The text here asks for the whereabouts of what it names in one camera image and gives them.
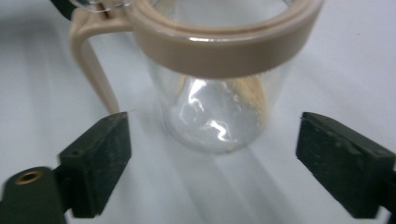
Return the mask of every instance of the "plastic handle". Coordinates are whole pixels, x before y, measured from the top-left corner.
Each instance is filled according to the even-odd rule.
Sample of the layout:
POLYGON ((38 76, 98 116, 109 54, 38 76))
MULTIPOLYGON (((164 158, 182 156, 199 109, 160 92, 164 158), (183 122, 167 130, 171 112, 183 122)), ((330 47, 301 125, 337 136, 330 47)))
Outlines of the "plastic handle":
POLYGON ((70 30, 72 55, 110 114, 120 112, 119 105, 88 39, 94 35, 132 30, 124 8, 101 13, 77 8, 73 12, 70 30))

